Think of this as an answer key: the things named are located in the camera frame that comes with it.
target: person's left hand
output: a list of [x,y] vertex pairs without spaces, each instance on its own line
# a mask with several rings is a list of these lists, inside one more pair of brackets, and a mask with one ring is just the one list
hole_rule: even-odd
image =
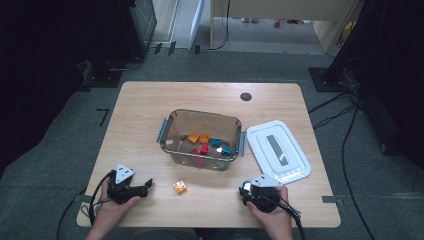
[[[100,200],[104,201],[107,198],[107,188],[110,178],[106,178],[106,180],[102,184],[102,193],[100,195]],[[102,203],[99,210],[97,211],[96,220],[93,223],[93,226],[88,233],[86,240],[97,240],[103,239],[108,232],[114,229],[119,222],[124,218],[125,214],[130,210],[133,206],[140,201],[141,198],[139,196],[132,197],[128,202],[123,203],[121,205],[117,204],[113,200]]]

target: glass storage box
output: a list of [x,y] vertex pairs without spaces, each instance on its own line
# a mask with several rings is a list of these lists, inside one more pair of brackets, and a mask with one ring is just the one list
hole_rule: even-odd
[[158,142],[177,164],[223,171],[242,155],[241,136],[235,117],[178,109],[162,123]]

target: plastic lid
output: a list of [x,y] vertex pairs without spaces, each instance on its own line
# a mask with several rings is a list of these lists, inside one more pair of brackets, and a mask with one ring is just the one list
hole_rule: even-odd
[[251,180],[258,187],[275,187],[305,178],[311,165],[286,124],[274,120],[246,131],[262,176]]

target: gray carpet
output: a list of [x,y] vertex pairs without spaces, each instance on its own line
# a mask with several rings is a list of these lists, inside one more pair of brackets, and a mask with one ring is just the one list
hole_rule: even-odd
[[[149,52],[143,63],[124,72],[125,81],[211,81],[297,83],[308,109],[336,93],[317,93],[308,67],[327,67],[328,55],[176,50]],[[118,89],[75,93],[44,139],[5,171],[0,182],[0,239],[53,239],[59,219],[87,184],[99,152]],[[337,100],[310,114],[313,125],[350,106]],[[103,111],[110,109],[102,126]],[[337,228],[305,229],[311,239],[370,239],[352,202],[343,175],[341,147],[353,111],[315,130],[333,193],[339,204]],[[424,172],[403,156],[380,153],[379,138],[362,110],[355,118],[345,151],[346,172],[359,208],[375,239],[424,239]],[[60,239],[83,239],[76,224],[79,204],[64,218]],[[124,239],[117,229],[108,239]],[[300,239],[297,229],[293,229]]]

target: wooden desk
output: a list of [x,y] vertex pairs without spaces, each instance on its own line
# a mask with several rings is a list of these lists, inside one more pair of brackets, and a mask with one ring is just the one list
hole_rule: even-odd
[[[210,47],[214,48],[214,18],[227,17],[230,0],[210,0]],[[228,17],[313,20],[324,53],[328,53],[359,0],[231,0]]]
[[[252,100],[242,101],[248,92]],[[248,143],[226,171],[202,170],[175,164],[156,143],[163,119],[176,109],[234,116],[242,130],[271,120],[286,123],[311,164],[308,178],[289,184],[290,203],[302,212],[304,227],[337,227],[340,216],[300,87],[272,83],[127,82],[116,103],[87,188],[92,195],[100,180],[118,163],[136,172],[132,186],[153,178],[147,198],[125,217],[127,227],[261,227],[239,196],[246,180],[261,175]],[[188,191],[178,196],[173,184],[183,180]],[[77,222],[89,226],[78,214]]]

